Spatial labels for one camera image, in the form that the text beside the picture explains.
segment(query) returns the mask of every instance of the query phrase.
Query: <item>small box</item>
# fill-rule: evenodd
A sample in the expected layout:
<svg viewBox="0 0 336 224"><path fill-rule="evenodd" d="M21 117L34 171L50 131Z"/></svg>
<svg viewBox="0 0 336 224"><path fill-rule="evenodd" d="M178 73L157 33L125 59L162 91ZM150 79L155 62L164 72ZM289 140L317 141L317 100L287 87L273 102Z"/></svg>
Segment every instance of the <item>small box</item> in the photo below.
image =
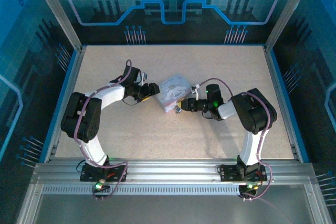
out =
<svg viewBox="0 0 336 224"><path fill-rule="evenodd" d="M159 84L159 88L160 94L157 94L154 98L164 112L173 110L191 91L190 84L181 74L176 74L162 82Z"/></svg>

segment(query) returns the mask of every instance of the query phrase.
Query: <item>speckled tabletop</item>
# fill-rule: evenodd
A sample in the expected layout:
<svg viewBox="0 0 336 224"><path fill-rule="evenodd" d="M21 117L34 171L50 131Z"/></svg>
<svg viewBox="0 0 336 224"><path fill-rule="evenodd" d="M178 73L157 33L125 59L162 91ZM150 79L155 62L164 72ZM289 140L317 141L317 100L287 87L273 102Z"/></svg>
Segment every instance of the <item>speckled tabletop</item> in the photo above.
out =
<svg viewBox="0 0 336 224"><path fill-rule="evenodd" d="M261 157L293 158L261 46L88 46L75 91L86 93L105 86L123 73L127 59L148 74L148 82L160 83L180 73L190 84L220 78L234 94L258 88L278 112ZM220 87L227 101L229 93ZM116 102L106 107L98 138L110 157L235 158L243 146L244 132L237 115L217 122L200 113L164 113L151 98L136 106ZM64 132L56 157L82 157L77 144Z"/></svg>

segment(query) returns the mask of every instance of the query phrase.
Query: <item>beige work surface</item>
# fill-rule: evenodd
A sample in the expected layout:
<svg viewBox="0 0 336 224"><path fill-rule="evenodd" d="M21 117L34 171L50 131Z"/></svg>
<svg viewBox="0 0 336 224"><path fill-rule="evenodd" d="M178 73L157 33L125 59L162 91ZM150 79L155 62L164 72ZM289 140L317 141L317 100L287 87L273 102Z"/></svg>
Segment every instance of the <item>beige work surface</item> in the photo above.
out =
<svg viewBox="0 0 336 224"><path fill-rule="evenodd" d="M123 74L127 59L148 74L148 82L161 83L180 73L190 84L220 78L233 94L258 88L278 112L261 156L293 158L261 46L88 46L75 91L86 93L105 86ZM227 101L229 93L220 87ZM205 87L201 93L205 98ZM110 157L235 158L243 146L244 132L237 115L217 122L202 118L201 113L164 113L151 98L136 106L120 101L106 107L98 138ZM64 132L56 157L82 157L78 145Z"/></svg>

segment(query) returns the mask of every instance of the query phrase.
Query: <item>green led light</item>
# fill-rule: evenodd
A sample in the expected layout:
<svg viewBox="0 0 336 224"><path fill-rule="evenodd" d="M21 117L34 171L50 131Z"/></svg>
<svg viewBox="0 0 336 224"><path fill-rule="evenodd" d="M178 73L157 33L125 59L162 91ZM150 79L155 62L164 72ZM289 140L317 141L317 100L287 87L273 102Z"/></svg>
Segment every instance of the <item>green led light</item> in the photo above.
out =
<svg viewBox="0 0 336 224"><path fill-rule="evenodd" d="M100 190L101 188L103 188L102 183L96 183L96 189Z"/></svg>

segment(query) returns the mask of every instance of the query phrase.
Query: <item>enclosure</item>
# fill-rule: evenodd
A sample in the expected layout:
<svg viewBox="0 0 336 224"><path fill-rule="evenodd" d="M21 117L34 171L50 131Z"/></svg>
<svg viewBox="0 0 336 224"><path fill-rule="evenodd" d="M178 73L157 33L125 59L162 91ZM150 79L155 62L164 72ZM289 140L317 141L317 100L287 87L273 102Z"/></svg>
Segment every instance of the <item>enclosure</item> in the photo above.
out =
<svg viewBox="0 0 336 224"><path fill-rule="evenodd" d="M266 223L333 223L336 0L1 0L0 16L1 223L257 223L260 212ZM73 92L105 86L128 59L148 83L181 74L261 91L278 115L261 200L244 202L241 183L216 169L244 148L239 117L165 113L150 98L102 110L99 141L128 174L95 202L61 120Z"/></svg>

